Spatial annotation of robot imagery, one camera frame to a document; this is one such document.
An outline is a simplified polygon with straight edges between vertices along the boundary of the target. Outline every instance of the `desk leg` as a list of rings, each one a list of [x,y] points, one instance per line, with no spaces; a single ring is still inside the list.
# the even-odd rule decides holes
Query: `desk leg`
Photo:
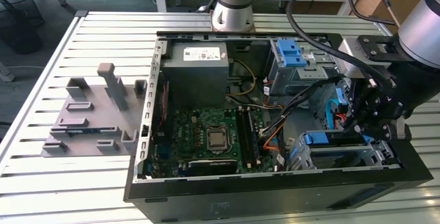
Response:
[[[156,0],[157,12],[167,12],[165,0]]]
[[[60,5],[61,5],[63,7],[68,4],[67,0],[57,0],[57,2],[60,3]]]
[[[351,7],[349,7],[349,3],[348,0],[345,0],[345,2],[343,2],[341,8],[337,11],[337,15],[349,15],[351,13]]]

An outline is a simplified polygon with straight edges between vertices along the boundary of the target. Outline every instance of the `aluminum extrusion table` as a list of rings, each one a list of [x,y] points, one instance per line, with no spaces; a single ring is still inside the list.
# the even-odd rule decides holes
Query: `aluminum extrusion table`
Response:
[[[307,32],[344,36],[387,31],[351,16],[305,16]],[[292,31],[284,15],[256,14],[257,31]],[[104,84],[97,65],[113,63],[125,84],[147,79],[156,31],[208,31],[209,18],[192,13],[89,12],[75,17],[53,56],[0,144],[1,223],[149,223],[123,202],[129,156],[41,158],[68,95],[71,77]],[[397,191],[355,210],[236,218],[204,223],[439,223],[440,222],[440,102],[421,105],[408,120],[412,144],[435,179]]]

